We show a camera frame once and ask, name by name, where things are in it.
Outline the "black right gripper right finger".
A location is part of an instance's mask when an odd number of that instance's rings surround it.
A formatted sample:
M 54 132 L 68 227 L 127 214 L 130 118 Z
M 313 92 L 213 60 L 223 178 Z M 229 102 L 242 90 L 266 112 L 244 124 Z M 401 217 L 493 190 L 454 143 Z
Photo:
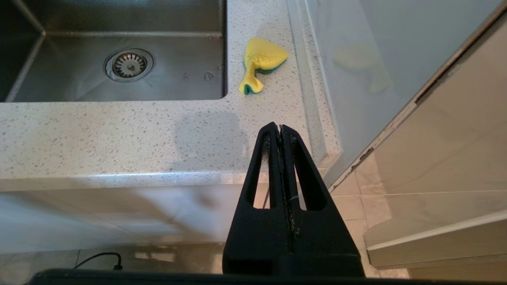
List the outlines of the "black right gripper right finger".
M 290 270 L 298 276 L 364 277 L 362 258 L 302 137 L 280 129 Z

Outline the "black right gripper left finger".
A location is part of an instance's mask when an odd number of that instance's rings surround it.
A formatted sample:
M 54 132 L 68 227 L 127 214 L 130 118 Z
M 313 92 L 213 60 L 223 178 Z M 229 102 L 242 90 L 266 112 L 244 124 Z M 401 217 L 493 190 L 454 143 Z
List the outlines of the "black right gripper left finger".
M 225 274 L 294 275 L 294 226 L 289 204 L 294 194 L 294 172 L 287 168 L 283 142 L 274 122 L 259 130 L 223 251 Z M 264 156 L 271 206 L 257 209 L 254 202 Z

